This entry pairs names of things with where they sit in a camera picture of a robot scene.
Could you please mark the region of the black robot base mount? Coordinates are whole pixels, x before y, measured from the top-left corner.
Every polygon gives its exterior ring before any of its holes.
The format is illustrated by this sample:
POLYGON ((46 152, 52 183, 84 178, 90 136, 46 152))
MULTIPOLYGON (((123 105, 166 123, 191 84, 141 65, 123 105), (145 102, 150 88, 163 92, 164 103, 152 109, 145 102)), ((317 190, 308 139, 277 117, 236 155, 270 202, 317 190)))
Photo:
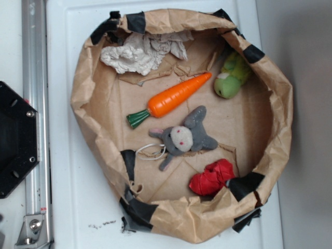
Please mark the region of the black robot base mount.
POLYGON ((1 199, 38 164, 38 112, 1 82, 1 199))

